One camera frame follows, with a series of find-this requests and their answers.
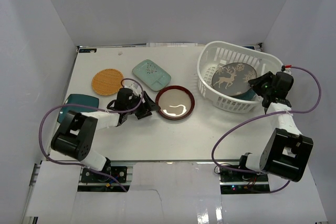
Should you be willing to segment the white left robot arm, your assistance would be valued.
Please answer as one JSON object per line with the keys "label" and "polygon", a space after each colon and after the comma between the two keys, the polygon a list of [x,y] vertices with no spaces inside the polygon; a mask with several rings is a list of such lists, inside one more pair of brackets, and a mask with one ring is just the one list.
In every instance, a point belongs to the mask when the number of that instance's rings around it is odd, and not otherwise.
{"label": "white left robot arm", "polygon": [[146,92],[135,94],[132,89],[121,88],[117,98],[108,104],[106,110],[81,113],[68,111],[51,140],[51,148],[93,169],[93,176],[104,182],[111,175],[108,166],[110,160],[91,149],[95,132],[118,127],[129,115],[134,114],[137,119],[142,119],[160,109]]}

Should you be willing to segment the teal scalloped round plate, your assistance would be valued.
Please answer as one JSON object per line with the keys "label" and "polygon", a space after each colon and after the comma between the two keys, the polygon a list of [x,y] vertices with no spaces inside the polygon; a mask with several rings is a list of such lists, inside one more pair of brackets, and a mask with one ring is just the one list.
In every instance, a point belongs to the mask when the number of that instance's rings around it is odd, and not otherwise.
{"label": "teal scalloped round plate", "polygon": [[253,89],[249,89],[247,92],[239,94],[236,98],[245,101],[252,101],[255,97],[256,93]]}

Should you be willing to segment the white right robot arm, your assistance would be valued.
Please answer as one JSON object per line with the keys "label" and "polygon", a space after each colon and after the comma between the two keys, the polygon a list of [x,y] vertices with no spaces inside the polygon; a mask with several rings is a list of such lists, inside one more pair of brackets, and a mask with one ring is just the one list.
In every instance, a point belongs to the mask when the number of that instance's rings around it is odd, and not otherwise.
{"label": "white right robot arm", "polygon": [[249,80],[253,91],[262,97],[265,114],[271,117],[273,133],[260,154],[245,153],[239,160],[238,177],[247,182],[257,173],[268,173],[298,182],[310,157],[313,140],[304,136],[295,125],[291,104],[286,96],[293,77],[285,72],[267,72]]}

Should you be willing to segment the red rimmed beige bowl plate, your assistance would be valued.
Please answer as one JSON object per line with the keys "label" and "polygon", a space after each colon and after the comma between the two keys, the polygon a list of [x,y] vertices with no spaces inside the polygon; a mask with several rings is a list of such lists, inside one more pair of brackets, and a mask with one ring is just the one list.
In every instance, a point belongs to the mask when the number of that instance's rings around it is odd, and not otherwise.
{"label": "red rimmed beige bowl plate", "polygon": [[155,97],[155,103],[160,107],[158,114],[170,121],[183,120],[190,116],[195,108],[193,94],[182,86],[163,88]]}

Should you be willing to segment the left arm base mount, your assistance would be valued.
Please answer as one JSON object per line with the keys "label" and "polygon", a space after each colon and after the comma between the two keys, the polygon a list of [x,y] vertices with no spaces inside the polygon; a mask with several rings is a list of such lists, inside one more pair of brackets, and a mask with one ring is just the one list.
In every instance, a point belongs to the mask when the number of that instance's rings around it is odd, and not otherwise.
{"label": "left arm base mount", "polygon": [[79,192],[91,193],[126,193],[130,188],[128,168],[126,166],[109,166],[105,171],[108,176],[92,172],[88,168],[82,170],[78,189]]}

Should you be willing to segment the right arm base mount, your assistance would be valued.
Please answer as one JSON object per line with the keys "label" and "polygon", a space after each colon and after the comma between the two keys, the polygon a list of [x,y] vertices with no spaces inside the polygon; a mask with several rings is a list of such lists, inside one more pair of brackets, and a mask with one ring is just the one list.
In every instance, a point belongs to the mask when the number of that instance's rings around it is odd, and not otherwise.
{"label": "right arm base mount", "polygon": [[215,166],[214,173],[219,176],[222,195],[244,195],[269,193],[269,179],[266,174],[241,173]]}

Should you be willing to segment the grey reindeer plate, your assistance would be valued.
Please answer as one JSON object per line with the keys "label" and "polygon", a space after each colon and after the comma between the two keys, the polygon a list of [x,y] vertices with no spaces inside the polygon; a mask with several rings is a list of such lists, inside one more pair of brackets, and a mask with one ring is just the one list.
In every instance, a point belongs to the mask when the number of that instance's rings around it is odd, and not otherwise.
{"label": "grey reindeer plate", "polygon": [[257,78],[257,71],[246,63],[229,63],[213,74],[211,87],[224,95],[236,98],[251,89],[248,81]]}

